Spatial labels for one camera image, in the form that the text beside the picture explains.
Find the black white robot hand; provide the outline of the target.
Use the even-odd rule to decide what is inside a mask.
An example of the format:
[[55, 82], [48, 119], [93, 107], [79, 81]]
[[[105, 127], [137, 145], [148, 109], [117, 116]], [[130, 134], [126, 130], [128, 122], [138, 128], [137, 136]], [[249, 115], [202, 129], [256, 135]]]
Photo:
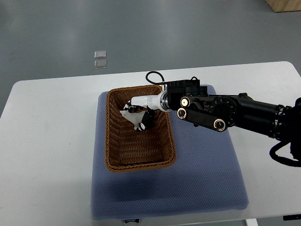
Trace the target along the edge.
[[145, 111], [142, 122], [136, 131], [145, 131], [152, 125], [157, 110], [170, 112], [168, 105], [167, 91], [162, 91], [158, 95], [138, 96], [131, 98], [124, 106], [123, 110], [130, 113]]

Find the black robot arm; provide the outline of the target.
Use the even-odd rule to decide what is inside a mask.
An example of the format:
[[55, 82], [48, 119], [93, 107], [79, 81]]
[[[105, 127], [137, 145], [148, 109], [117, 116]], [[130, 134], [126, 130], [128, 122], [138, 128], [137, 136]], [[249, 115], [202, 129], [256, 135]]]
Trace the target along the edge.
[[270, 157], [286, 166], [301, 165], [301, 100], [283, 106], [253, 100], [247, 93], [209, 95], [199, 79], [159, 82], [166, 88], [160, 105], [179, 119], [214, 131], [239, 127], [279, 141]]

